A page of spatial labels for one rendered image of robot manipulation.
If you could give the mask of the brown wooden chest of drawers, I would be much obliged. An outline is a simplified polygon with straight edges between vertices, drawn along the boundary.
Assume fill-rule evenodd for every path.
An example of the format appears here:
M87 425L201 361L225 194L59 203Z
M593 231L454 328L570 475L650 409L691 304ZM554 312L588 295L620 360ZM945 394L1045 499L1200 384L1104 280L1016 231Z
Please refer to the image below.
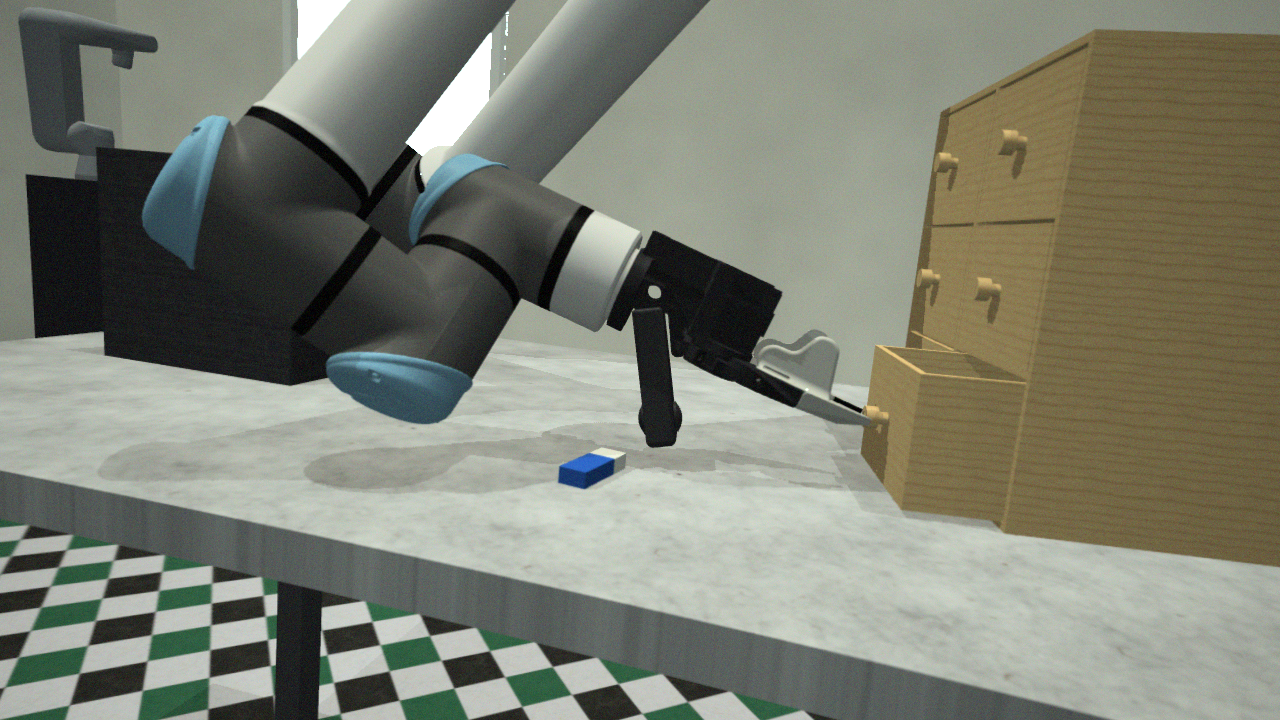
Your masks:
M978 215L998 91L1088 47L1059 208ZM995 94L954 340L1027 379L1004 534L1280 568L1280 35L1093 29ZM940 140L940 127L934 158ZM1053 223L1028 372L957 343L977 225ZM922 243L916 274L922 258Z

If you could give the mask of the blue and white eraser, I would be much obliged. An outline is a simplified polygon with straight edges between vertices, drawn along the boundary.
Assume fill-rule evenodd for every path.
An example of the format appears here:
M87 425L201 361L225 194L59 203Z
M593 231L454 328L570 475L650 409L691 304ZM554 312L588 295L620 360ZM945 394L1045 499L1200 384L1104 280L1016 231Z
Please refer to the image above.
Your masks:
M623 470L625 464L625 452L611 448L596 448L590 454L561 465L558 483L588 489L588 487Z

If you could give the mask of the tan wooden drawer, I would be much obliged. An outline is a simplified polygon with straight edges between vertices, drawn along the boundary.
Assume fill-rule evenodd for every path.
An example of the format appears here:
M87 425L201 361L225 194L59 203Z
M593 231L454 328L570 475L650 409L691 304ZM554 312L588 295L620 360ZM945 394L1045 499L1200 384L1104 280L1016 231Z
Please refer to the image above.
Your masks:
M954 341L972 231L973 225L925 228L916 274L911 323Z
M1059 208L1087 50L998 91L978 215Z
M861 456L904 511L1004 521L1024 382L969 354L876 345Z
M933 340L925 334L922 334L916 331L909 332L908 348L925 348L925 350L954 352L954 347L945 345L937 340Z
M927 219L975 217L995 94L941 120Z
M1052 234L1053 223L977 225L957 343L1028 372Z

